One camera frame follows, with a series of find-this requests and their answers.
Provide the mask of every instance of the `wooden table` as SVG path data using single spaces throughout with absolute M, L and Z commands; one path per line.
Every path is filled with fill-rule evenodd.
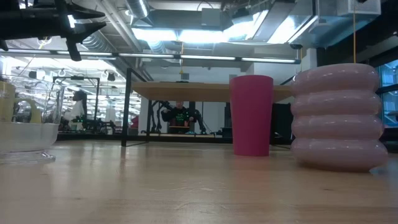
M 229 102 L 229 84 L 140 82 L 132 89 L 148 100 Z M 274 86 L 274 102 L 290 96 L 289 86 Z
M 396 156 L 355 174 L 231 144 L 64 141 L 49 153 L 54 163 L 0 166 L 1 224 L 398 223 Z

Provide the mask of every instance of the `clear glass container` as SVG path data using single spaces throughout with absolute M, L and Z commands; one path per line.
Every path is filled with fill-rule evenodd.
M 52 162 L 48 149 L 61 120 L 63 87 L 33 78 L 0 79 L 0 164 Z

